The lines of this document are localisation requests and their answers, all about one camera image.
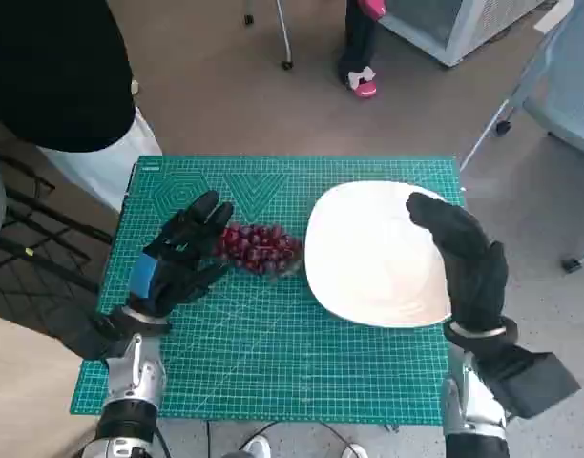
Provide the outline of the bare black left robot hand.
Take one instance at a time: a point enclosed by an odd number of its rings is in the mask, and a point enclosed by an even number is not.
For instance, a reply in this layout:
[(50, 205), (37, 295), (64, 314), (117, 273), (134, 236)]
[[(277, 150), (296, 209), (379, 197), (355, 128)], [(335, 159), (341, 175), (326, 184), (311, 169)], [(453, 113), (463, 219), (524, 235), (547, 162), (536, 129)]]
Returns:
[(164, 319), (176, 306), (206, 295), (229, 269), (214, 250), (233, 211), (232, 203), (221, 202), (219, 193), (210, 190), (164, 223), (132, 269), (130, 309)]

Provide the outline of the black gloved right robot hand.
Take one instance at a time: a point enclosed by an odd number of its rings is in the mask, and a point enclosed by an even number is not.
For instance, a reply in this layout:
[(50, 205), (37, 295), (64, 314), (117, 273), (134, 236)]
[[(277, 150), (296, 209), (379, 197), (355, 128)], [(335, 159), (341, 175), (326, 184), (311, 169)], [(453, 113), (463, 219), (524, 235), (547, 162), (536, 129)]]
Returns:
[(407, 209), (414, 224), (429, 230), (443, 258), (452, 319), (470, 333), (501, 327), (509, 274), (504, 245), (490, 240), (461, 206), (414, 192)]

